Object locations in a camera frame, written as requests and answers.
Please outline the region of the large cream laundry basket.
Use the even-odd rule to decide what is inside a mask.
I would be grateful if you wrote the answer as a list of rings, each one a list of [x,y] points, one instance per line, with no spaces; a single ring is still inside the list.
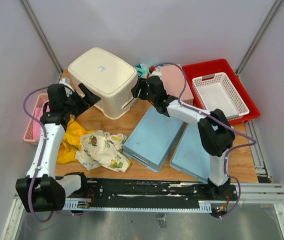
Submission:
[[[74,60],[68,73],[77,89],[82,83],[101,98],[94,106],[109,119],[122,117],[137,101],[131,93],[138,80],[135,67],[99,47]]]

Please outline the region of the blue perforated basket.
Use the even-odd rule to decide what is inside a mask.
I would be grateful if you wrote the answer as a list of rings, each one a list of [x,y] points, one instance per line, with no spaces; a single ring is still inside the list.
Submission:
[[[210,174],[210,157],[204,150],[199,130],[188,124],[170,160],[170,166],[206,184]]]
[[[184,122],[149,107],[123,145],[123,153],[158,172],[183,130]]]

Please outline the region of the white perforated basket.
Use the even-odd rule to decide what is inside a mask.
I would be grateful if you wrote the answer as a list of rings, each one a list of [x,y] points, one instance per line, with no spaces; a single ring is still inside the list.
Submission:
[[[192,79],[192,87],[205,110],[220,109],[228,120],[240,119],[250,113],[241,95],[224,72],[195,77]]]

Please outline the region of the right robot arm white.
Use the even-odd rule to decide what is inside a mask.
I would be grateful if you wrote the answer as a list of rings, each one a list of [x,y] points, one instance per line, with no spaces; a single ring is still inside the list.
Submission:
[[[218,108],[208,111],[183,103],[176,96],[167,94],[158,76],[138,78],[131,93],[134,98],[150,102],[159,114],[197,127],[201,144],[210,158],[208,194],[214,200],[225,196],[231,181],[227,151],[233,146],[235,134],[223,111]]]

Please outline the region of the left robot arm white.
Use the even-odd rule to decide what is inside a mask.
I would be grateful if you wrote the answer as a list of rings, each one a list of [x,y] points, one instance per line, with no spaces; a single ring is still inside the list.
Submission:
[[[32,164],[26,176],[16,181],[15,189],[29,213],[60,211],[68,196],[75,194],[83,198],[89,192],[82,172],[69,173],[60,180],[55,177],[59,148],[71,116],[80,116],[101,100],[84,84],[80,83],[78,87],[83,96],[66,83],[46,87],[49,109],[40,119],[28,114],[39,123],[40,138]]]

